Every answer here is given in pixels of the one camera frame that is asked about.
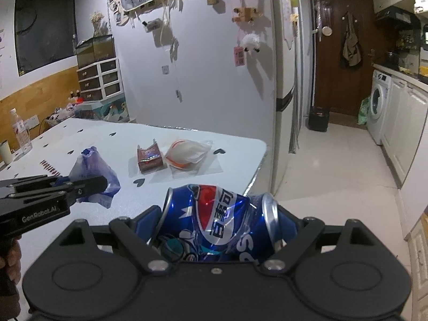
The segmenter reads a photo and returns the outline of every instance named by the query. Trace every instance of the can rim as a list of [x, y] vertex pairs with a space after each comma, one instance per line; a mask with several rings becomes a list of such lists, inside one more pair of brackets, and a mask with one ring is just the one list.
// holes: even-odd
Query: can rim
[[265, 193], [263, 195], [262, 211], [270, 242], [275, 249], [277, 241], [281, 240], [281, 233], [278, 220], [278, 202], [273, 198], [272, 194]]
[[161, 230], [163, 222], [165, 222], [165, 219], [166, 219], [166, 216], [168, 214], [168, 210], [171, 206], [172, 200], [173, 200], [173, 189], [172, 189], [172, 187], [169, 187], [168, 191], [166, 192], [165, 202], [163, 203], [162, 216], [160, 217], [160, 220], [159, 220], [158, 224], [156, 225], [155, 232], [152, 235], [152, 239], [155, 239], [158, 236], [158, 233]]

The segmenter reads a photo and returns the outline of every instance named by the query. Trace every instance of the cup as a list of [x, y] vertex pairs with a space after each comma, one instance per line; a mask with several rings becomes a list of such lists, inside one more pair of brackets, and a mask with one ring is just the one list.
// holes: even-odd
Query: cup
[[9, 165], [10, 163], [13, 162], [13, 156], [12, 156], [12, 153], [10, 152], [10, 147], [7, 140], [4, 140], [0, 144], [0, 156], [2, 157], [6, 165]]

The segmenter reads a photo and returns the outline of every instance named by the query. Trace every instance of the white floor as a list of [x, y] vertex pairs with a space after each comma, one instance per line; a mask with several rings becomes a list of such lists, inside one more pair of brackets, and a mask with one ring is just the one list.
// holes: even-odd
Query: white floor
[[[326, 133], [302, 127], [299, 145], [275, 199], [300, 218], [315, 216], [330, 225], [349, 218], [363, 221], [410, 272], [397, 187], [369, 132], [336, 124], [329, 124]], [[411, 309], [410, 296], [405, 320], [411, 320]]]

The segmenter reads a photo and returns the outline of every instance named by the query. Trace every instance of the screw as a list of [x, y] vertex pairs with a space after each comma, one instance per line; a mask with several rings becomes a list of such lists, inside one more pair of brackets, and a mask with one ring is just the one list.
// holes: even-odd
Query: screw
[[151, 261], [148, 263], [147, 267], [151, 271], [165, 271], [168, 269], [170, 264], [167, 261], [164, 261], [163, 259], [155, 259], [154, 261]]
[[211, 272], [212, 272], [213, 274], [215, 274], [215, 275], [219, 275], [219, 274], [222, 274], [222, 273], [223, 273], [223, 269], [221, 269], [221, 268], [212, 268], [212, 269], [211, 269]]
[[265, 262], [265, 268], [267, 270], [283, 270], [285, 268], [285, 263], [280, 259], [268, 259]]

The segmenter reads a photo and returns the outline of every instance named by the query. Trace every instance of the kitchen countertop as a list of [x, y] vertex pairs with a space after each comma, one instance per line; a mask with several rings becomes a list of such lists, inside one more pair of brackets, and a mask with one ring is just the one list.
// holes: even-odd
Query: kitchen countertop
[[[196, 174], [172, 172], [172, 169], [165, 168], [143, 175], [138, 169], [137, 145], [147, 148], [153, 139], [156, 139], [163, 153], [178, 139], [211, 141], [212, 148]], [[25, 233], [20, 240], [22, 275], [75, 219], [85, 218], [94, 226], [108, 224], [119, 216], [133, 218], [152, 205], [162, 207], [169, 187], [186, 184], [212, 184], [239, 194], [248, 192], [266, 152], [266, 144], [256, 139], [181, 128], [73, 118], [46, 131], [32, 143], [33, 150], [0, 171], [0, 179], [49, 174], [40, 164], [43, 160], [48, 161], [61, 175], [68, 175], [78, 155], [85, 148], [95, 146], [116, 172], [121, 189], [114, 196], [110, 209], [98, 204], [76, 203], [70, 207], [70, 215]], [[219, 148], [225, 153], [213, 154]], [[143, 178], [143, 185], [137, 187], [134, 181]], [[28, 306], [21, 283], [18, 291], [22, 310], [18, 319], [24, 320], [28, 315]]]
[[412, 76], [406, 75], [403, 72], [399, 72], [396, 70], [391, 70], [388, 67], [382, 66], [382, 65], [378, 65], [378, 64], [373, 64], [373, 67], [379, 71], [382, 71], [386, 74], [401, 78], [402, 80], [413, 84], [414, 86], [421, 88], [422, 90], [428, 92], [428, 85], [425, 83], [422, 83], [421, 81], [419, 81], [417, 78], [414, 78]]

